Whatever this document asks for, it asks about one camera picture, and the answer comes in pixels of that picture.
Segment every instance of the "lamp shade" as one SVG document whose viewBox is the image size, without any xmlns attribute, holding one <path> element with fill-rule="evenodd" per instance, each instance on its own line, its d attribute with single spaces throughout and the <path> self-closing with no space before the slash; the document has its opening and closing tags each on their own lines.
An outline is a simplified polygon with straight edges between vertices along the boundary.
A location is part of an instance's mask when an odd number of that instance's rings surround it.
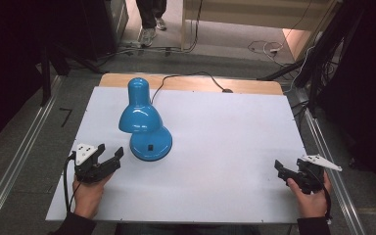
<svg viewBox="0 0 376 235">
<path fill-rule="evenodd" d="M 152 132 L 163 126 L 161 116 L 151 105 L 149 83 L 136 77 L 128 83 L 129 105 L 123 111 L 118 128 L 127 133 Z"/>
</svg>

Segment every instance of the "black power cord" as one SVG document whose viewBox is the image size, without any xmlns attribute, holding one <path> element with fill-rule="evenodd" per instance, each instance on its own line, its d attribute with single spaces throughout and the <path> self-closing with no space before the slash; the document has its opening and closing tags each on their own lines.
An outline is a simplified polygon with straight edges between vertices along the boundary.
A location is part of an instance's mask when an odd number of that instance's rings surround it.
<svg viewBox="0 0 376 235">
<path fill-rule="evenodd" d="M 75 152 L 72 152 L 72 154 L 66 159 L 66 162 L 64 163 L 64 169 L 63 169 L 64 199 L 66 201 L 67 212 L 71 211 L 71 203 L 69 203 L 69 188 L 67 186 L 67 168 L 69 166 L 70 161 L 75 161 Z"/>
<path fill-rule="evenodd" d="M 155 91 L 155 94 L 154 96 L 152 97 L 152 100 L 151 100 L 151 104 L 154 104 L 154 99 L 155 97 L 157 96 L 158 92 L 163 88 L 163 86 L 165 85 L 165 80 L 168 79 L 168 78 L 171 78 L 171 77 L 178 77 L 178 76 L 191 76 L 191 75 L 198 75 L 198 74 L 206 74 L 208 75 L 213 83 L 218 86 L 222 92 L 225 92 L 225 93 L 233 93 L 230 89 L 227 89 L 227 88 L 223 88 L 221 85 L 218 84 L 218 82 L 216 82 L 215 78 L 209 74 L 208 72 L 206 71 L 197 71 L 197 72 L 194 72 L 194 73 L 190 73 L 190 74 L 185 74 L 185 75 L 168 75 L 166 77 L 164 77 L 164 79 L 162 80 L 162 84 L 161 86 L 157 89 L 157 91 Z"/>
</svg>

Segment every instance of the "white sneaker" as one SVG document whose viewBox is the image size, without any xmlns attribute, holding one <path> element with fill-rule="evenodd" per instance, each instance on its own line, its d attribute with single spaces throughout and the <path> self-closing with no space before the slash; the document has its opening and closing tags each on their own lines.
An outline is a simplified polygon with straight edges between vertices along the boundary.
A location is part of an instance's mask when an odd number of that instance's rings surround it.
<svg viewBox="0 0 376 235">
<path fill-rule="evenodd" d="M 140 44 L 145 47 L 150 47 L 157 33 L 154 28 L 142 28 L 142 38 Z"/>
<path fill-rule="evenodd" d="M 162 18 L 155 18 L 157 21 L 157 29 L 159 30 L 166 30 L 166 24 Z"/>
</svg>

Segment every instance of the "pants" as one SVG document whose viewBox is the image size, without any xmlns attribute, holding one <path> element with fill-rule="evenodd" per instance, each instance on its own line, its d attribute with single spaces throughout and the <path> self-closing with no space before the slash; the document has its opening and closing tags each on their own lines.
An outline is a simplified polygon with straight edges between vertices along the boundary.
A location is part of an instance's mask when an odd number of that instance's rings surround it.
<svg viewBox="0 0 376 235">
<path fill-rule="evenodd" d="M 143 28 L 154 28 L 155 18 L 161 18 L 166 11 L 166 0 L 136 0 L 136 4 Z"/>
</svg>

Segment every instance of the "metal frame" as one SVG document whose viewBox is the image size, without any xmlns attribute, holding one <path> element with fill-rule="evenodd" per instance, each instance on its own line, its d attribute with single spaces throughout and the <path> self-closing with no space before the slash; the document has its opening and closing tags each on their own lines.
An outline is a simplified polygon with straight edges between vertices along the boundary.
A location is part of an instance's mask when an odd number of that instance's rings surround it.
<svg viewBox="0 0 376 235">
<path fill-rule="evenodd" d="M 17 180 L 18 175 L 21 172 L 21 169 L 24 166 L 24 163 L 29 155 L 29 152 L 41 131 L 41 127 L 44 125 L 45 120 L 47 119 L 48 115 L 51 112 L 51 109 L 54 105 L 54 102 L 57 98 L 58 91 L 63 83 L 63 80 L 60 76 L 56 76 L 53 84 L 53 96 L 49 99 L 49 102 L 44 107 L 41 107 L 38 110 L 38 113 L 33 120 L 28 132 L 26 133 L 25 137 L 23 138 L 23 142 L 21 143 L 19 149 L 14 155 L 11 163 L 9 164 L 7 170 L 5 171 L 4 176 L 1 178 L 0 181 L 0 211 L 4 206 L 6 199 L 11 192 L 12 187 Z"/>
<path fill-rule="evenodd" d="M 297 89 L 296 95 L 300 102 L 307 100 L 307 95 L 304 88 Z M 305 119 L 312 133 L 313 140 L 316 142 L 319 154 L 331 163 L 333 163 L 333 156 L 329 152 L 329 148 L 325 142 L 325 139 L 323 138 L 323 134 L 321 132 L 317 119 L 312 117 L 312 114 L 309 110 L 305 111 Z M 347 190 L 347 187 L 344 183 L 343 178 L 341 177 L 340 172 L 338 172 L 337 170 L 330 169 L 327 169 L 327 172 L 331 180 L 331 183 L 334 187 L 334 192 L 337 196 L 338 202 L 340 203 L 341 210 L 347 221 L 347 225 L 350 229 L 351 234 L 366 234 L 362 222 L 359 219 L 359 216 L 356 212 L 356 208 L 353 205 L 353 200 L 351 199 L 349 191 Z"/>
</svg>

